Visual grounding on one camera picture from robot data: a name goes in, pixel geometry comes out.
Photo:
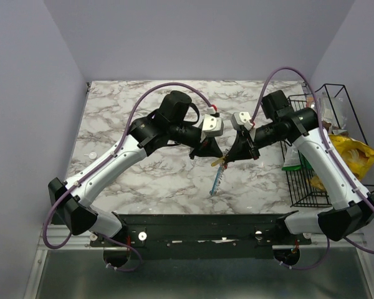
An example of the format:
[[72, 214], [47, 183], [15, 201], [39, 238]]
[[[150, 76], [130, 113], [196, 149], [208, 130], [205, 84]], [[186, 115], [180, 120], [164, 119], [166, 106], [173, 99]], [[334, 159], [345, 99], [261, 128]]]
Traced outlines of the yellow key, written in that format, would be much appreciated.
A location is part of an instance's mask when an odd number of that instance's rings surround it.
[[226, 161], [225, 161], [225, 157], [223, 156], [223, 157], [217, 159], [216, 161], [212, 162], [211, 166], [215, 167], [217, 165], [224, 165], [224, 164], [226, 164]]

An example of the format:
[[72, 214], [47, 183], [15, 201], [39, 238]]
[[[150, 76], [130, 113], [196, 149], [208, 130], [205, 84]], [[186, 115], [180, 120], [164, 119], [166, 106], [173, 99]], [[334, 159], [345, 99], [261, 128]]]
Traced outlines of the blue key tag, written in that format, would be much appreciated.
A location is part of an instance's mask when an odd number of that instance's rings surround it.
[[217, 170], [217, 173], [216, 173], [216, 176], [215, 176], [215, 179], [214, 179], [214, 182], [213, 182], [213, 185], [212, 185], [212, 188], [211, 190], [209, 191], [209, 194], [211, 196], [215, 195], [219, 189], [219, 185], [221, 183], [221, 180], [223, 178], [223, 173], [224, 173], [224, 170], [225, 170], [225, 167], [224, 165], [219, 165], [219, 168]]

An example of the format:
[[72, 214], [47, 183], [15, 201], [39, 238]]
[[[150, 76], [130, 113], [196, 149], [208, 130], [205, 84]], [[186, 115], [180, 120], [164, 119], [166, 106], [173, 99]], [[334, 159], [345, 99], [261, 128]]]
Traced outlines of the grey curved keyring holder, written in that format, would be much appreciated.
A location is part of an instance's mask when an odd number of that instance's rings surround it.
[[218, 158], [216, 161], [211, 163], [212, 167], [217, 166], [218, 170], [215, 175], [215, 179], [213, 181], [213, 185], [211, 187], [211, 190], [209, 191], [209, 194], [211, 196], [216, 195], [219, 185], [221, 184], [221, 180], [223, 178], [225, 170], [228, 168], [228, 163], [225, 161], [226, 157], [228, 155], [228, 151], [224, 152], [224, 155], [221, 158]]

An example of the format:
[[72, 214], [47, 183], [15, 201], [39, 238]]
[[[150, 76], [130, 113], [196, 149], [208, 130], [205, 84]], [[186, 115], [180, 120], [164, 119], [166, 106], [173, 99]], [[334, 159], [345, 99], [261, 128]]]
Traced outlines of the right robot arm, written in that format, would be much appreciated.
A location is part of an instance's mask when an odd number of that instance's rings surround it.
[[247, 112], [232, 115], [237, 135], [225, 162], [258, 159], [260, 149], [287, 140], [314, 169], [332, 205], [318, 213], [286, 216], [284, 223], [274, 229], [276, 240], [288, 244], [297, 234], [311, 233], [339, 241], [369, 224], [374, 218], [374, 193], [349, 170], [327, 132], [319, 127], [317, 113], [311, 108], [294, 110], [281, 90], [266, 95], [261, 107], [271, 122], [258, 128]]

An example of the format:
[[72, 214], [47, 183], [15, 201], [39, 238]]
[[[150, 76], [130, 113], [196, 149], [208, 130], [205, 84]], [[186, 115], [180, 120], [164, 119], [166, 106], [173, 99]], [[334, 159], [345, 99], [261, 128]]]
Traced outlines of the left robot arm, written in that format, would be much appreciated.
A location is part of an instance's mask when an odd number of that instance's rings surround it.
[[52, 207], [72, 235], [86, 231], [103, 234], [112, 246], [125, 241], [126, 232], [113, 212], [93, 208], [97, 196], [128, 168], [166, 147], [169, 141], [190, 148], [190, 158], [220, 158], [215, 138], [223, 133], [223, 120], [216, 108], [196, 121], [186, 121], [189, 109], [198, 108], [189, 95], [174, 90], [147, 116], [128, 123], [126, 132], [105, 154], [84, 170], [49, 183]]

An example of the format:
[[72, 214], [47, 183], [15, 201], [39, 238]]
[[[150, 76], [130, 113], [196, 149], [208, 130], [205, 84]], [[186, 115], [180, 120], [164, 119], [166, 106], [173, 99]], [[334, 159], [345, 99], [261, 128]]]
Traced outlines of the green snack packet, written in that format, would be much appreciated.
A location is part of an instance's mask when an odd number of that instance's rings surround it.
[[284, 156], [284, 164], [282, 167], [283, 171], [298, 171], [301, 169], [312, 169], [312, 166], [301, 154], [298, 149], [292, 145], [287, 147], [286, 154]]

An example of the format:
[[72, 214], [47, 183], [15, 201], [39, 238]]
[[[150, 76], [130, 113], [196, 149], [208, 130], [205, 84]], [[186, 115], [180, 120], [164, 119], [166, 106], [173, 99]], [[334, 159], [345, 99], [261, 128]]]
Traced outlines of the clear snack packet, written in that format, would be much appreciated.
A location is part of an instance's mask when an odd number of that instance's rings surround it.
[[328, 97], [325, 92], [318, 97], [322, 126], [328, 131], [346, 129], [347, 116], [345, 114], [344, 100], [337, 97]]

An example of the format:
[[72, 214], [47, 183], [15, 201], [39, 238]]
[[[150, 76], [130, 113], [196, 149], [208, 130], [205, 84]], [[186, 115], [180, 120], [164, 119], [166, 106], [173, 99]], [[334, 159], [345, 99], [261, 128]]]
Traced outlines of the beige bottle white cap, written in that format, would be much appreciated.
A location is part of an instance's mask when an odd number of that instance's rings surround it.
[[96, 152], [92, 151], [88, 154], [84, 154], [84, 156], [88, 157], [89, 159], [95, 160], [95, 159], [97, 159], [98, 154]]

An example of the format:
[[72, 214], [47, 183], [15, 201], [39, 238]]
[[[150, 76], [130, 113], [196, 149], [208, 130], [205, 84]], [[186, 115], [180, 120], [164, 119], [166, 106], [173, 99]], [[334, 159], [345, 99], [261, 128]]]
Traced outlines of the yellow chips bag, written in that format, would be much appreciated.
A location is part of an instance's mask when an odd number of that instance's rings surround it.
[[361, 181], [374, 165], [374, 149], [345, 135], [329, 135], [329, 138], [351, 172]]

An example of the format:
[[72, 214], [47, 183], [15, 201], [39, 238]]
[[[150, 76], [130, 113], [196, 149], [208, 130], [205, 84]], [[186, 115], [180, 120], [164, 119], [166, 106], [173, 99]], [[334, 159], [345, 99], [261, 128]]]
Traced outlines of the black mounting rail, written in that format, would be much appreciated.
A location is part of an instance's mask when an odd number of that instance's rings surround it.
[[110, 240], [94, 231], [93, 248], [113, 266], [149, 260], [273, 259], [294, 265], [311, 235], [291, 234], [283, 214], [119, 214], [121, 231]]

